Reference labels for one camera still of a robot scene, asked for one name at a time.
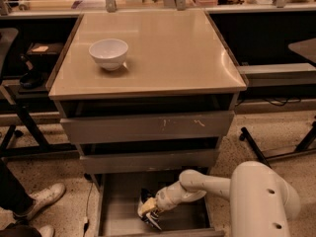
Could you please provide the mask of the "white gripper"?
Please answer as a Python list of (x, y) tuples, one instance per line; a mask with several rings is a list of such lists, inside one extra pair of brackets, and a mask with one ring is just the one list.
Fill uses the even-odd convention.
[(145, 215), (157, 208), (160, 211), (171, 210), (183, 202), (184, 193), (185, 190), (179, 183), (164, 187), (157, 192), (156, 199), (151, 197), (140, 207), (140, 212), (142, 215)]

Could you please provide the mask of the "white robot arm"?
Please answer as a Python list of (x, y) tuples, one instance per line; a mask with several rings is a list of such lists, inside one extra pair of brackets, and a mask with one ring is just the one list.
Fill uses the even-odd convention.
[(270, 167), (247, 161), (230, 178), (185, 170), (179, 180), (152, 196), (141, 192), (137, 213), (154, 228), (159, 214), (178, 204), (193, 202), (208, 194), (230, 203), (231, 237), (290, 237), (288, 221), (300, 212), (296, 189)]

